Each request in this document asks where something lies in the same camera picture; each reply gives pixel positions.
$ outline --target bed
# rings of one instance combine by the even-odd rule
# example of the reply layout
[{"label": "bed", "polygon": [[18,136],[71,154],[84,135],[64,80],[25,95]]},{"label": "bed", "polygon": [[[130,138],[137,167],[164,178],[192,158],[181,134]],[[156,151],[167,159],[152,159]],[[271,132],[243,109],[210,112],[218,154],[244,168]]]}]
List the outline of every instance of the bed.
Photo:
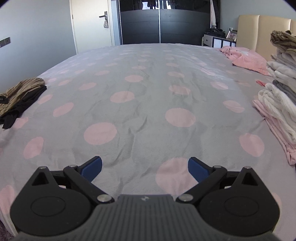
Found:
[{"label": "bed", "polygon": [[112,195],[171,194],[197,184],[188,159],[239,171],[251,166],[280,207],[274,230],[296,237],[296,175],[252,106],[272,78],[232,66],[218,49],[183,44],[105,47],[40,75],[47,85],[0,130],[0,220],[39,166],[62,170],[101,156],[93,184]]}]

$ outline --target black wardrobe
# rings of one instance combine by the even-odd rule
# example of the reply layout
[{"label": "black wardrobe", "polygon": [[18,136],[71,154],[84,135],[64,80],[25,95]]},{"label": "black wardrobe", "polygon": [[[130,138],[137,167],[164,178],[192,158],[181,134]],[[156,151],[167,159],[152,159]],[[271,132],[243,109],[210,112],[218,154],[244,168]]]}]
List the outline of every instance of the black wardrobe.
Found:
[{"label": "black wardrobe", "polygon": [[211,27],[210,0],[119,0],[119,10],[123,44],[201,45]]}]

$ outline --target gray towel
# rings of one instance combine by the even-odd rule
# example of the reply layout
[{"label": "gray towel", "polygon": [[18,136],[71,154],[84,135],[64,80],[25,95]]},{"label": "gray towel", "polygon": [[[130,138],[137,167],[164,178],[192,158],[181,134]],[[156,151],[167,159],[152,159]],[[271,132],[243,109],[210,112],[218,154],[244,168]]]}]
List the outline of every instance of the gray towel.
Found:
[{"label": "gray towel", "polygon": [[291,90],[291,88],[287,85],[284,85],[277,80],[274,80],[272,82],[279,90],[283,91],[289,98],[290,100],[293,101],[293,103],[296,105],[296,93]]}]

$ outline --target stack of folded clothes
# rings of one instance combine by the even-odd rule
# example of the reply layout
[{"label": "stack of folded clothes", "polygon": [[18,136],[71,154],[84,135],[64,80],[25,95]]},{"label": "stack of folded clothes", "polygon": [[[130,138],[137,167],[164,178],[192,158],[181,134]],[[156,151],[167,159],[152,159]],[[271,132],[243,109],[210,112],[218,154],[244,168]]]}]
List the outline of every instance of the stack of folded clothes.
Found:
[{"label": "stack of folded clothes", "polygon": [[274,81],[267,83],[253,100],[259,112],[280,141],[290,165],[296,164],[296,36],[290,31],[271,33],[277,47],[267,70]]},{"label": "stack of folded clothes", "polygon": [[46,90],[42,78],[20,81],[16,86],[0,94],[0,124],[3,129],[12,127],[15,120],[29,108]]}]

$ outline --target white door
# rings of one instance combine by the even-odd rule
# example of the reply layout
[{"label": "white door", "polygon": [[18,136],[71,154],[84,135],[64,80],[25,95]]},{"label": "white door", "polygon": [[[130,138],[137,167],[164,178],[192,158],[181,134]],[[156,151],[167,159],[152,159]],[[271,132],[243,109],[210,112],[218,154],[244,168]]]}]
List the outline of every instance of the white door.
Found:
[{"label": "white door", "polygon": [[[111,46],[108,0],[71,0],[73,29],[77,52]],[[104,12],[108,12],[109,28],[104,28]]]}]

